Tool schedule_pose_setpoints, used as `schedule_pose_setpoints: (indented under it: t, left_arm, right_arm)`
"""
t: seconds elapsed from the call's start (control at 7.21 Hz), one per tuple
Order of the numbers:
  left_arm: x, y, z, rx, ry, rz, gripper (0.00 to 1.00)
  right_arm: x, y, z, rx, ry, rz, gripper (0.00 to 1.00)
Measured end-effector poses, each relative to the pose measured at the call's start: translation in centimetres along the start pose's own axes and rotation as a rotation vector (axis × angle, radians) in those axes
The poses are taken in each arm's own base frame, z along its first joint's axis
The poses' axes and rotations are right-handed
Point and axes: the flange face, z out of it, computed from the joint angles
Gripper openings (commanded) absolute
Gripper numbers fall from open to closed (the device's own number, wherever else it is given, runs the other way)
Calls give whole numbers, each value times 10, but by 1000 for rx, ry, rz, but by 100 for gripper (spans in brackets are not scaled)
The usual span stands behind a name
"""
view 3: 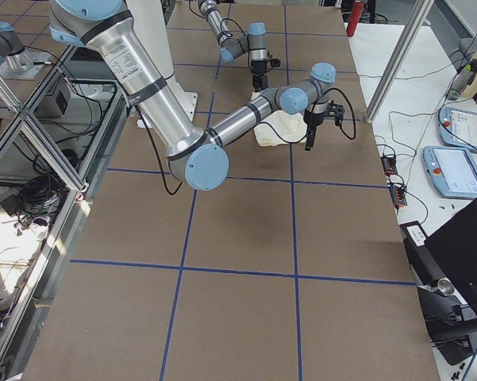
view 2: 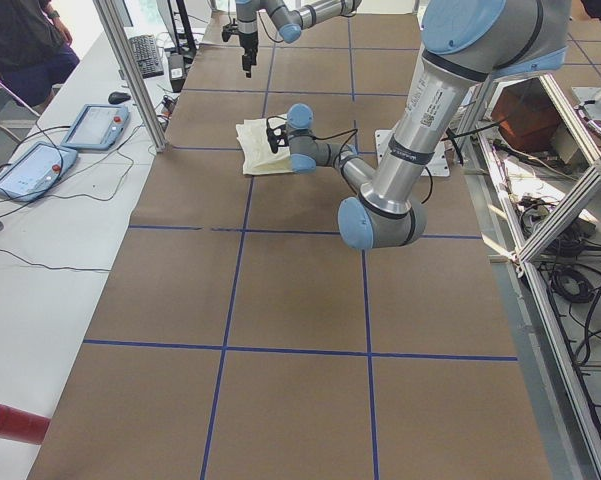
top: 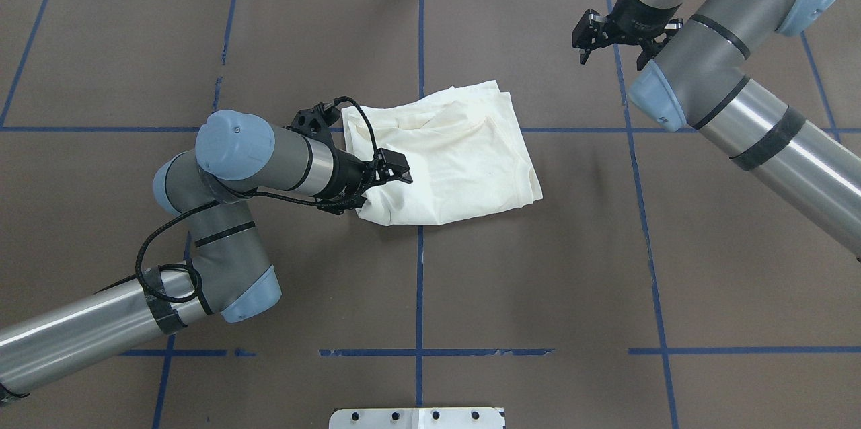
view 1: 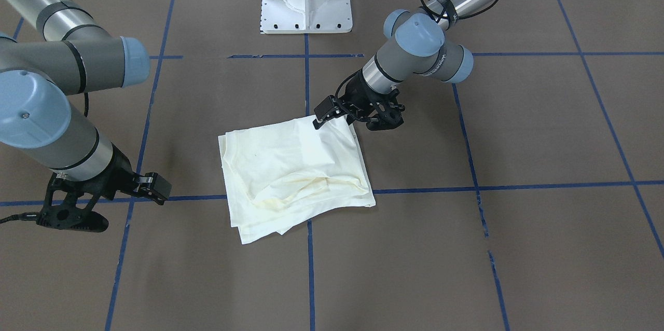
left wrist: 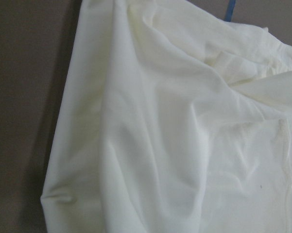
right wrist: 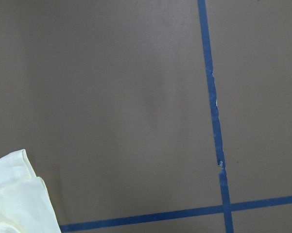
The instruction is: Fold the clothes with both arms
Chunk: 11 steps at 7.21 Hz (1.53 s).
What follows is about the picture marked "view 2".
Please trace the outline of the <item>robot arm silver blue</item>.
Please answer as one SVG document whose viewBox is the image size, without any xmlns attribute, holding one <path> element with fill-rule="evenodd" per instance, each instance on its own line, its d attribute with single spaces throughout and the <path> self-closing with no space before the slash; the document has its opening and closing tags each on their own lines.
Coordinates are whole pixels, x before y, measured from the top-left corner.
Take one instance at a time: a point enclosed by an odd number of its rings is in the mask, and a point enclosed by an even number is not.
<svg viewBox="0 0 601 480">
<path fill-rule="evenodd" d="M 236 17 L 223 26 L 222 40 L 228 42 L 231 36 L 238 36 L 239 44 L 244 50 L 241 57 L 242 69 L 245 76 L 250 78 L 252 67 L 257 65 L 258 13 L 261 10 L 269 16 L 282 41 L 290 44 L 300 38 L 303 30 L 334 17 L 356 13 L 361 3 L 361 0 L 324 0 L 291 10 L 282 0 L 236 1 Z"/>
<path fill-rule="evenodd" d="M 337 170 L 355 191 L 338 210 L 343 241 L 358 250 L 398 247 L 426 226 L 411 191 L 468 90 L 488 78 L 537 76 L 561 67 L 568 1 L 432 1 L 423 17 L 423 70 L 377 167 L 354 149 L 319 140 L 305 104 L 286 114 L 282 137 L 296 173 Z"/>
</svg>

